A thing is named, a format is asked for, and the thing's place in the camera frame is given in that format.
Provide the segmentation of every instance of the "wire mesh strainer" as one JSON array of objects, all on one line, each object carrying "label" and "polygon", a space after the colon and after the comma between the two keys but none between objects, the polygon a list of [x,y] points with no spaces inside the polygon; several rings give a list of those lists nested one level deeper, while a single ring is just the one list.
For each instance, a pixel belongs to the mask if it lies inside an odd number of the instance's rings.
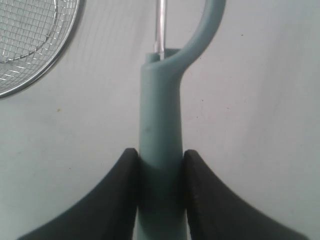
[{"label": "wire mesh strainer", "polygon": [[0,98],[37,80],[55,62],[81,0],[0,0]]}]

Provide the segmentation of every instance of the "teal plastic handle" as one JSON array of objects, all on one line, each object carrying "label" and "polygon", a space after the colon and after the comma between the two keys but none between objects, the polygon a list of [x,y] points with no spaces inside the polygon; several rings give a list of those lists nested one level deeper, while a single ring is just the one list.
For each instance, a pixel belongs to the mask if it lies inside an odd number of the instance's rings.
[{"label": "teal plastic handle", "polygon": [[138,240],[187,239],[180,84],[186,69],[216,34],[225,5],[225,0],[207,0],[200,24],[186,46],[166,49],[164,60],[157,53],[148,54],[141,68]]}]

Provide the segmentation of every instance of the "white backdrop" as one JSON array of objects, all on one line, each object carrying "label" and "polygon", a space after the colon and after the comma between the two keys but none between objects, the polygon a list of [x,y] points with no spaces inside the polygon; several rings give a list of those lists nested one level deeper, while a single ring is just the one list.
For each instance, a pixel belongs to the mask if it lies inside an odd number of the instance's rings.
[{"label": "white backdrop", "polygon": [[[0,101],[0,239],[14,240],[90,191],[138,148],[139,74],[154,2],[88,0],[72,45],[31,88]],[[169,47],[204,0],[169,0]],[[320,1],[228,0],[182,81],[183,147],[238,195],[320,239]]]}]

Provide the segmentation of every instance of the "white surface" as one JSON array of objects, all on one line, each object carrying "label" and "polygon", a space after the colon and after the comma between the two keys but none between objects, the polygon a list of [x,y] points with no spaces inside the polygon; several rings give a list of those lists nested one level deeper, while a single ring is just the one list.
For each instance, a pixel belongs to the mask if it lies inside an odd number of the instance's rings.
[{"label": "white surface", "polygon": [[[138,148],[139,70],[154,40],[148,0],[90,0],[41,81],[0,101],[0,239],[51,220]],[[182,47],[204,0],[169,1]],[[320,2],[229,0],[183,79],[183,146],[242,198],[320,239]]]}]

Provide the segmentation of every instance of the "metal rod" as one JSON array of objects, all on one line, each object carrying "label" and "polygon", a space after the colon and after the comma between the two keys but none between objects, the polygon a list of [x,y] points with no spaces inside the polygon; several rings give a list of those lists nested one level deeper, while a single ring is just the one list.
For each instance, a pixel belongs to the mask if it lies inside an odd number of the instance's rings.
[{"label": "metal rod", "polygon": [[166,48],[167,0],[156,0],[156,25],[154,51],[160,55]]}]

